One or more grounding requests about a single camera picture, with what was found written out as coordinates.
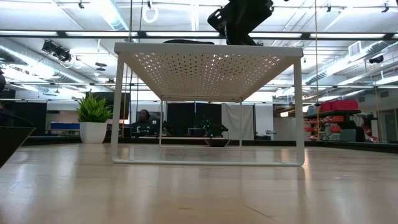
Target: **duct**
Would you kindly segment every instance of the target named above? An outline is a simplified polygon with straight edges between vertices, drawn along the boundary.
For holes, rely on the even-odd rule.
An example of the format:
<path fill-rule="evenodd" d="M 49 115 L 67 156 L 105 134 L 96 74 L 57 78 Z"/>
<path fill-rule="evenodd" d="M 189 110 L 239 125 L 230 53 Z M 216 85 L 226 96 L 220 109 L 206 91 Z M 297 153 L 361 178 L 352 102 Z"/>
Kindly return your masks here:
<path fill-rule="evenodd" d="M 93 82 L 89 78 L 74 72 L 73 70 L 67 69 L 61 66 L 58 62 L 39 55 L 7 38 L 0 39 L 0 50 L 2 52 L 7 52 L 8 55 L 12 55 L 18 61 L 18 64 L 29 65 L 35 68 L 40 73 L 45 73 L 46 76 L 51 77 L 58 75 L 61 79 L 73 80 L 73 82 Z M 92 86 L 93 91 L 111 91 L 109 88 L 103 86 Z"/>
<path fill-rule="evenodd" d="M 91 0 L 91 3 L 95 5 L 102 18 L 104 18 L 112 29 L 129 30 L 129 27 L 124 21 L 123 15 L 114 0 Z"/>
<path fill-rule="evenodd" d="M 353 62 L 358 61 L 360 59 L 366 60 L 367 58 L 371 58 L 375 56 L 377 53 L 385 50 L 392 44 L 394 41 L 379 41 L 379 42 L 361 42 L 361 55 L 350 57 L 349 52 L 343 54 L 342 56 L 334 59 L 332 62 L 324 65 L 317 76 L 317 71 L 314 71 L 308 75 L 308 78 L 304 81 L 306 85 L 311 85 L 315 83 L 317 80 L 321 80 L 322 78 L 333 75 L 337 72 L 342 71 L 343 69 L 348 68 L 353 65 Z"/>

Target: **white metal table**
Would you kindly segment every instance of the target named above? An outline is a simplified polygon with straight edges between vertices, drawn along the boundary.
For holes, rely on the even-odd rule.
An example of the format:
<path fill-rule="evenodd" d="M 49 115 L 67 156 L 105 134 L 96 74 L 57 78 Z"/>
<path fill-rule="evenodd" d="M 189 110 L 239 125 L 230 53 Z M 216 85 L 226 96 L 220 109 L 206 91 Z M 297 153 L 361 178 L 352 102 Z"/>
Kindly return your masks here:
<path fill-rule="evenodd" d="M 301 166 L 304 162 L 301 48 L 204 44 L 116 43 L 118 70 L 113 107 L 111 150 L 114 162 L 247 166 Z M 296 163 L 205 161 L 122 161 L 117 158 L 124 64 L 164 101 L 242 102 L 294 65 L 297 129 Z M 160 113 L 160 133 L 163 106 Z"/>

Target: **perforated tabletop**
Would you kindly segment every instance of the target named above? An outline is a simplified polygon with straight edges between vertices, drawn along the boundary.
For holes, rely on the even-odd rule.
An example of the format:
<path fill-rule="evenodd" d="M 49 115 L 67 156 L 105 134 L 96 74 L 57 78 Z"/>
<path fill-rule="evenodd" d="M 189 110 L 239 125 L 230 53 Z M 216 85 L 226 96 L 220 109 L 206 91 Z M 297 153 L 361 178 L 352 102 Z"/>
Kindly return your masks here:
<path fill-rule="evenodd" d="M 114 51 L 160 98 L 243 101 L 298 58 L 301 48 L 116 43 Z"/>

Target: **red box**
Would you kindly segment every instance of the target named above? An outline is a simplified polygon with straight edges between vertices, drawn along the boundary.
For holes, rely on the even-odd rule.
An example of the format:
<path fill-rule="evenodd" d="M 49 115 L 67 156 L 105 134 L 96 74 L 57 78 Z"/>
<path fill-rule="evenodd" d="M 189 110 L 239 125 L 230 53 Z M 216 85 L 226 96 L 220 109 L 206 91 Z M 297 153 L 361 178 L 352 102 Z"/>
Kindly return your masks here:
<path fill-rule="evenodd" d="M 336 100 L 331 102 L 331 110 L 358 110 L 358 107 L 356 100 Z"/>
<path fill-rule="evenodd" d="M 321 103 L 321 110 L 320 112 L 331 111 L 331 102 L 323 102 Z"/>

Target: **air vent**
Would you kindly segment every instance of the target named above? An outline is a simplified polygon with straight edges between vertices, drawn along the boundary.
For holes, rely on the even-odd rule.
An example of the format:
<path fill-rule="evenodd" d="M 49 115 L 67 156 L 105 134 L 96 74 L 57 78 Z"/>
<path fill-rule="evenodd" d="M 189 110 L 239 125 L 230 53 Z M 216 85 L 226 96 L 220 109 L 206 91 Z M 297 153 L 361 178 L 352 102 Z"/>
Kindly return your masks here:
<path fill-rule="evenodd" d="M 386 98 L 386 97 L 389 97 L 388 91 L 383 91 L 380 93 L 380 98 Z"/>
<path fill-rule="evenodd" d="M 350 57 L 356 56 L 361 53 L 361 41 L 348 47 L 348 53 Z"/>
<path fill-rule="evenodd" d="M 365 96 L 360 96 L 358 101 L 359 101 L 360 103 L 365 102 Z"/>

